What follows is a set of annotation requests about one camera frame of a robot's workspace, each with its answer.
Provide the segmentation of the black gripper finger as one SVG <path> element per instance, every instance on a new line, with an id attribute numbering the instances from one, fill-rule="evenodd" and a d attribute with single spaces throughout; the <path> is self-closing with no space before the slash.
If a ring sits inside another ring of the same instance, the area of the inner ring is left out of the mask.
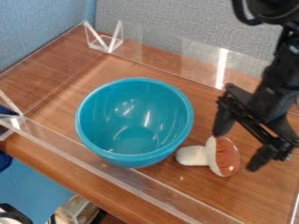
<path id="1" fill-rule="evenodd" d="M 246 170 L 256 172 L 270 160 L 278 159 L 280 147 L 270 143 L 264 144 L 246 163 Z"/>
<path id="2" fill-rule="evenodd" d="M 233 123 L 234 119 L 232 113 L 226 108 L 226 106 L 222 103 L 220 103 L 217 106 L 217 112 L 214 115 L 214 121 L 212 125 L 212 135 L 214 137 L 224 136 L 229 132 Z"/>

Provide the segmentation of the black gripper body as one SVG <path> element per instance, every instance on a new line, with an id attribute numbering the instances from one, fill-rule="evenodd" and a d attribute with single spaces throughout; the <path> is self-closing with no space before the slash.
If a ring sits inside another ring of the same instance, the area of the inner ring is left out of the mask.
<path id="1" fill-rule="evenodd" d="M 276 91 L 264 83 L 250 94 L 229 83 L 224 95 L 217 99 L 217 106 L 220 103 L 226 106 L 234 123 L 245 128 L 261 146 L 273 144 L 280 147 L 280 161 L 285 161 L 294 148 L 299 148 L 299 135 L 285 116 L 296 96 L 296 91 Z"/>

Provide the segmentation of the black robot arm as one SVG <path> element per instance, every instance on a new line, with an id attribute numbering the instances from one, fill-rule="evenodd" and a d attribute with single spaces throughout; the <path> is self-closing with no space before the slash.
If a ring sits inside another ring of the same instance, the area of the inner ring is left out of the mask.
<path id="1" fill-rule="evenodd" d="M 220 137 L 238 123 L 261 143 L 246 164 L 254 172 L 269 161 L 286 160 L 299 148 L 299 135 L 285 117 L 299 101 L 299 0 L 230 0 L 230 4 L 240 23 L 282 27 L 256 90 L 249 93 L 225 85 L 212 126 L 212 135 Z"/>

